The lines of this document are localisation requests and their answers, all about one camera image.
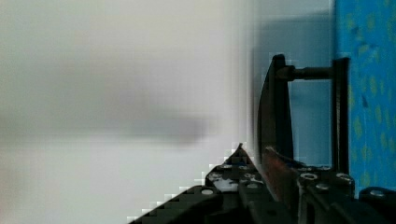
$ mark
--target blue patterned fabric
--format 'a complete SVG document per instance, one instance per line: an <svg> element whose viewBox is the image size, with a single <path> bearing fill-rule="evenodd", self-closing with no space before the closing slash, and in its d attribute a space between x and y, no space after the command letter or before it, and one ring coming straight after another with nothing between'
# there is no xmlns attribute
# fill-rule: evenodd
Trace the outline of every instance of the blue patterned fabric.
<svg viewBox="0 0 396 224"><path fill-rule="evenodd" d="M337 1L336 56L350 57L349 172L396 189L396 1Z"/></svg>

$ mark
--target black metal bracket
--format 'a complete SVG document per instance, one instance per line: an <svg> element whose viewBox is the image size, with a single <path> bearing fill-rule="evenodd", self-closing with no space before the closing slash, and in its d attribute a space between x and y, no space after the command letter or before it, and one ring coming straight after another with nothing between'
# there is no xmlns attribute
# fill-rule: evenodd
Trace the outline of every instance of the black metal bracket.
<svg viewBox="0 0 396 224"><path fill-rule="evenodd" d="M262 87L258 117L258 140L262 158L265 149L293 159L293 141L288 82L295 79L332 80L332 168L348 174L347 69L348 58L334 60L332 67L296 69L286 65L284 55L273 57Z"/></svg>

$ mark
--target white wall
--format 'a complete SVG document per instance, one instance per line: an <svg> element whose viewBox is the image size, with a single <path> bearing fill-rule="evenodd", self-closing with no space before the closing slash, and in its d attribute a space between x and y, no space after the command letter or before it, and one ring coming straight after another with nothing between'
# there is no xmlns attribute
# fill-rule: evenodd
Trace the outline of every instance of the white wall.
<svg viewBox="0 0 396 224"><path fill-rule="evenodd" d="M254 156L272 55L329 65L330 8L3 0L0 223L125 223L201 184L237 142Z"/></svg>

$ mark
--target bolt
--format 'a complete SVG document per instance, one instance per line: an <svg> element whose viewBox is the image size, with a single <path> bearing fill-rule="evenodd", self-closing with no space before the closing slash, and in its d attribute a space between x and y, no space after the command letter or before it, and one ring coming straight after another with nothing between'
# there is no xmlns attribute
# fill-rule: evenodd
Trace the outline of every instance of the bolt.
<svg viewBox="0 0 396 224"><path fill-rule="evenodd" d="M250 188L250 189L256 189L259 186L257 184L248 184L247 187Z"/></svg>
<svg viewBox="0 0 396 224"><path fill-rule="evenodd" d="M377 197L377 198L383 198L383 197L385 197L384 192L382 192L382 191L379 190L379 189L373 189L372 191L370 191L370 194L373 195L373 196L375 196L375 197Z"/></svg>
<svg viewBox="0 0 396 224"><path fill-rule="evenodd" d="M317 187L317 189L321 189L321 190L328 190L330 188L330 186L325 183L319 183L316 185L316 187Z"/></svg>
<svg viewBox="0 0 396 224"><path fill-rule="evenodd" d="M318 179L317 175L314 174L309 174L309 173L305 173L305 174L301 174L300 177L307 179L307 180L315 180Z"/></svg>
<svg viewBox="0 0 396 224"><path fill-rule="evenodd" d="M211 190L211 189L203 189L203 190L201 190L201 193L205 194L205 195L209 195L209 194L213 194L213 190Z"/></svg>

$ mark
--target screw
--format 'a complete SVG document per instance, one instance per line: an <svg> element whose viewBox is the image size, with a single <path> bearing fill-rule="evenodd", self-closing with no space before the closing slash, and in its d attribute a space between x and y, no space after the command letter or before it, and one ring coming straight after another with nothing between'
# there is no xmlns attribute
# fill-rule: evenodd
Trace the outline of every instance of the screw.
<svg viewBox="0 0 396 224"><path fill-rule="evenodd" d="M245 174L245 177L247 177L247 178L254 178L255 175L253 175L253 174Z"/></svg>
<svg viewBox="0 0 396 224"><path fill-rule="evenodd" d="M201 190L201 193L205 194L205 195L209 195L209 194L213 194L213 190L211 190L211 189L203 189L203 190Z"/></svg>
<svg viewBox="0 0 396 224"><path fill-rule="evenodd" d="M301 174L300 177L307 179L307 180L315 180L318 179L317 175L314 174L309 174L309 173L305 173L305 174Z"/></svg>
<svg viewBox="0 0 396 224"><path fill-rule="evenodd" d="M373 195L373 196L375 196L375 197L377 197L377 198L383 198L383 197L385 197L384 192L382 192L382 191L379 190L379 189L373 189L372 191L370 191L370 194Z"/></svg>
<svg viewBox="0 0 396 224"><path fill-rule="evenodd" d="M222 164L220 167L223 169L230 169L232 166L228 164Z"/></svg>
<svg viewBox="0 0 396 224"><path fill-rule="evenodd" d="M257 184L248 184L247 187L250 188L250 189L256 189L259 186Z"/></svg>
<svg viewBox="0 0 396 224"><path fill-rule="evenodd" d="M221 178L221 174L219 174L219 173L211 173L211 174L209 174L209 178L218 179L218 178Z"/></svg>
<svg viewBox="0 0 396 224"><path fill-rule="evenodd" d="M316 187L317 187L317 189L321 189L321 190L328 190L330 188L330 186L325 183L319 183L316 185Z"/></svg>
<svg viewBox="0 0 396 224"><path fill-rule="evenodd" d="M343 173L338 173L336 175L338 178L346 180L346 181L352 181L352 178L349 175L343 174Z"/></svg>

